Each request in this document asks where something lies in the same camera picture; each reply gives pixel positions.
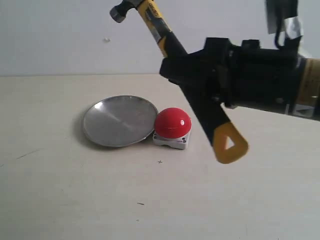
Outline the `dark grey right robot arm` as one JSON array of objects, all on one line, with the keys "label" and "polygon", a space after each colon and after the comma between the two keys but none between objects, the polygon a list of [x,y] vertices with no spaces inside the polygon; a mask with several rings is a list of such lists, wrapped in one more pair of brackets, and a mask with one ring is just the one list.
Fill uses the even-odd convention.
[{"label": "dark grey right robot arm", "polygon": [[209,37],[197,52],[166,57],[159,72],[227,108],[320,118],[320,61],[292,49],[261,48],[253,39],[237,46]]}]

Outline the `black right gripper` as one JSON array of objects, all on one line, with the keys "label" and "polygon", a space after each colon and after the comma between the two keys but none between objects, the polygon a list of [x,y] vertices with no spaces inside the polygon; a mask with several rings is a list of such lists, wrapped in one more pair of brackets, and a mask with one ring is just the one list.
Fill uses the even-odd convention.
[{"label": "black right gripper", "polygon": [[230,109],[292,114],[306,62],[294,50],[261,48],[259,40],[237,46],[228,38],[208,37],[202,50],[164,58],[159,74]]}]

